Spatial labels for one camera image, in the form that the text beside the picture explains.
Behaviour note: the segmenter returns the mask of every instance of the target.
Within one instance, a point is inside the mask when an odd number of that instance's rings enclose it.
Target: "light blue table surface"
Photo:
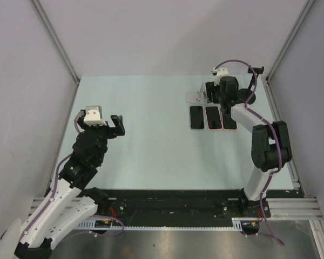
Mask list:
[[[246,88],[249,75],[236,76]],[[123,116],[126,135],[109,140],[103,165],[87,188],[103,189],[241,189],[251,175],[251,134],[190,129],[186,95],[212,76],[83,77],[71,112],[59,161],[72,152],[79,110],[100,105],[103,118]],[[272,121],[261,79],[251,106]],[[270,189],[293,189],[287,166]]]

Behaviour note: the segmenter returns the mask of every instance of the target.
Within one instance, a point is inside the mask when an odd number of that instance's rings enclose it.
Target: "white wall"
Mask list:
[[[75,89],[29,1],[0,1],[0,236],[44,188]]]
[[[209,74],[219,62],[233,58],[265,66],[268,72],[305,3],[41,0],[83,76]]]
[[[324,216],[324,0],[315,3],[272,87],[302,184]]]

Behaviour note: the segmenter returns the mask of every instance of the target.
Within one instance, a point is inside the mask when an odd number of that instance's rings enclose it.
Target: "smartphone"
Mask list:
[[[217,106],[205,107],[205,113],[209,130],[219,130],[222,128],[220,111]]]
[[[221,120],[224,130],[236,130],[238,128],[237,122],[228,116],[221,113]]]
[[[202,106],[190,107],[190,125],[192,130],[204,129],[204,115]]]

